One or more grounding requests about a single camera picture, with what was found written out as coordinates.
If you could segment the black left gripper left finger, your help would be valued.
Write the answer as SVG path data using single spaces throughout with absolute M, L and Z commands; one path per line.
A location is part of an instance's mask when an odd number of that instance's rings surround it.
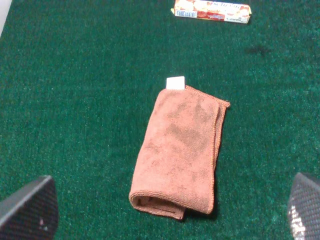
M 52 240 L 59 225 L 55 181 L 42 175 L 0 202 L 2 240 Z

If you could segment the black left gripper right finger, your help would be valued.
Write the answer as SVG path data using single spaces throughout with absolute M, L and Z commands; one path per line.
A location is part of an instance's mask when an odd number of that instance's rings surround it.
M 320 238 L 320 180 L 308 173 L 295 175 L 287 205 L 290 232 L 295 240 Z

